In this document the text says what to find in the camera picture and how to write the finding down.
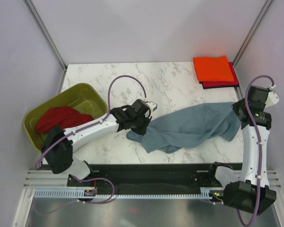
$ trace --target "olive green basket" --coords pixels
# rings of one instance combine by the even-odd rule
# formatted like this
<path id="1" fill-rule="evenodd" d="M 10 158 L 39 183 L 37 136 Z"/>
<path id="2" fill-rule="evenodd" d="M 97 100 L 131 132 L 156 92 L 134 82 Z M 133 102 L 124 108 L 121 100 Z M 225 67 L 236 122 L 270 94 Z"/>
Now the olive green basket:
<path id="1" fill-rule="evenodd" d="M 47 133 L 38 134 L 35 132 L 35 127 L 49 108 L 59 106 L 69 106 L 81 114 L 91 115 L 94 119 L 107 113 L 106 103 L 91 85 L 80 83 L 72 86 L 25 115 L 23 127 L 37 151 L 41 151 Z"/>

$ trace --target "marble table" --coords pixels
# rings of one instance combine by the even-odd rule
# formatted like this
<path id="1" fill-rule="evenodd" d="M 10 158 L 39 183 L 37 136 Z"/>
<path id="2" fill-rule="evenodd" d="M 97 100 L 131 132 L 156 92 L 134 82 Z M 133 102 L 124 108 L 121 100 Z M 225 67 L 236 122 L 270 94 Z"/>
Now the marble table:
<path id="1" fill-rule="evenodd" d="M 234 88 L 203 90 L 196 79 L 191 62 L 71 64 L 68 66 L 62 91 L 77 83 L 89 83 L 107 103 L 107 90 L 119 75 L 139 79 L 147 92 L 148 100 L 158 104 L 153 118 L 201 103 L 237 101 Z M 131 105 L 143 92 L 136 81 L 122 78 L 116 81 L 111 92 L 111 107 Z M 147 153 L 140 143 L 129 141 L 126 131 L 106 135 L 94 140 L 74 155 L 90 164 L 162 164 L 242 162 L 243 136 L 238 131 L 233 141 L 220 137 L 207 140 L 196 148 L 183 148 L 173 154 L 160 150 Z"/>

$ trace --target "red cloth in bin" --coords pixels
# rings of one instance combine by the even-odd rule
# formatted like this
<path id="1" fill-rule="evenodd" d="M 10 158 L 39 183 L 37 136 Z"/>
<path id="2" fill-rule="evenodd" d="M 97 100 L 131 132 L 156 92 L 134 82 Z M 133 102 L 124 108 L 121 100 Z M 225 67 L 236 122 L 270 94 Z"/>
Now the red cloth in bin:
<path id="1" fill-rule="evenodd" d="M 235 70 L 233 69 L 232 62 L 229 62 L 229 67 L 231 69 L 231 73 L 233 76 L 233 82 L 224 82 L 224 81 L 202 82 L 203 89 L 218 88 L 218 87 L 238 87 L 239 81 L 237 79 Z"/>
<path id="2" fill-rule="evenodd" d="M 88 114 L 81 114 L 68 106 L 50 108 L 43 114 L 35 128 L 37 133 L 49 132 L 54 126 L 62 129 L 71 128 L 92 121 Z"/>

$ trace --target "gray-blue fabric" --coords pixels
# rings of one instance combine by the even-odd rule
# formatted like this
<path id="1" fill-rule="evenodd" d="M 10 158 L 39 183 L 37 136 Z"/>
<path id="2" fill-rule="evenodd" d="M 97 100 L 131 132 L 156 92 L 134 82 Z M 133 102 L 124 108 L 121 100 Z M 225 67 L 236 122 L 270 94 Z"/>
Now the gray-blue fabric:
<path id="1" fill-rule="evenodd" d="M 231 141 L 240 127 L 232 104 L 206 103 L 178 110 L 151 121 L 145 135 L 129 131 L 126 137 L 141 143 L 148 153 L 194 148 L 216 136 Z"/>

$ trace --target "gray floor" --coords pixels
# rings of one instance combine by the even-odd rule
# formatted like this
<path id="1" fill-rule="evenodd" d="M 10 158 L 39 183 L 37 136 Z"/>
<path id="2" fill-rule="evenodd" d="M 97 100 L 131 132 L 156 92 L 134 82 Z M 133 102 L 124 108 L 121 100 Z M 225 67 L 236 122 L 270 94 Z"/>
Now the gray floor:
<path id="1" fill-rule="evenodd" d="M 51 211 L 70 199 L 34 199 L 41 212 Z M 247 222 L 250 214 L 243 213 Z M 75 203 L 42 217 L 31 211 L 29 227 L 240 227 L 235 209 L 196 200 L 118 199 L 108 204 Z M 253 227 L 279 227 L 271 206 Z"/>

